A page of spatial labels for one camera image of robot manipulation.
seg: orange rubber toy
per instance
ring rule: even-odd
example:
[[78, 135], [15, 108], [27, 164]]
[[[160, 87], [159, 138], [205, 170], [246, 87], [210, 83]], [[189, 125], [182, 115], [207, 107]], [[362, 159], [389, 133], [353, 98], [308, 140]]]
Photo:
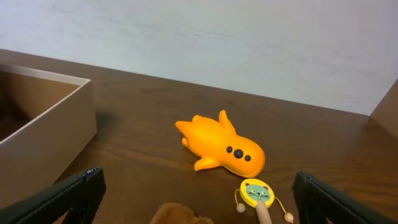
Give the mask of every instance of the orange rubber toy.
[[219, 114], [219, 122], [195, 115], [191, 121], [177, 121], [175, 126], [183, 134], [182, 144], [201, 157], [195, 170], [223, 166], [243, 177], [255, 177], [264, 164], [264, 151], [254, 141], [238, 136], [226, 116]]

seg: yellow rattle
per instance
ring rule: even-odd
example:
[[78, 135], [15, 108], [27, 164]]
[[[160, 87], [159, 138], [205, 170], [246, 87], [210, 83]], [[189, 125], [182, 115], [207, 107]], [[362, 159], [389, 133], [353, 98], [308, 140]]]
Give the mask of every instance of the yellow rattle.
[[274, 191], [263, 181], [257, 179], [246, 179], [242, 182], [240, 189], [235, 190], [235, 202], [236, 210], [239, 213], [245, 211], [245, 206], [242, 203], [238, 203], [236, 198], [236, 192], [240, 193], [242, 199], [250, 206], [256, 208], [257, 216], [260, 224], [271, 224], [271, 218], [268, 213], [268, 209], [274, 200], [276, 199], [280, 207], [283, 209], [285, 215], [284, 218], [288, 223], [293, 223], [293, 215], [290, 212], [286, 212], [282, 205], [282, 202], [275, 197]]

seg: cardboard box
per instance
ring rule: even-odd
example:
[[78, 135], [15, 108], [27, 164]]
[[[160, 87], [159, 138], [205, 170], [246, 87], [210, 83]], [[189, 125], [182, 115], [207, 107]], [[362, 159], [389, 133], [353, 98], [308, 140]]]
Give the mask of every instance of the cardboard box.
[[0, 64], [0, 208], [50, 187], [95, 133], [91, 80]]

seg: wooden handle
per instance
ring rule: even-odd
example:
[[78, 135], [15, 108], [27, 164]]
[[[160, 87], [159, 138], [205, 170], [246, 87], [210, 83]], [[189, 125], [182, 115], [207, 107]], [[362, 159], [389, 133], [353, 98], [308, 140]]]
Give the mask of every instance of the wooden handle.
[[257, 201], [256, 212], [257, 217], [259, 217], [260, 224], [272, 224], [267, 205], [262, 200]]

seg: wooden table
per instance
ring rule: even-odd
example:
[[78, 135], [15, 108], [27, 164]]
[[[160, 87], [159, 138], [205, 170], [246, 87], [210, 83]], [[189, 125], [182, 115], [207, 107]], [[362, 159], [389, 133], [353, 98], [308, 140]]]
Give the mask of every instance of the wooden table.
[[[217, 118], [222, 109], [239, 135], [263, 147], [257, 178], [296, 221], [290, 188], [300, 170], [398, 220], [398, 141], [367, 116], [4, 50], [0, 60], [93, 80], [98, 133], [61, 179], [104, 169], [107, 191], [94, 223], [148, 223], [164, 202], [215, 223], [257, 223], [253, 208], [235, 209], [243, 178], [222, 167], [195, 172], [198, 158], [174, 126], [195, 114]], [[277, 203], [269, 211], [285, 223]]]

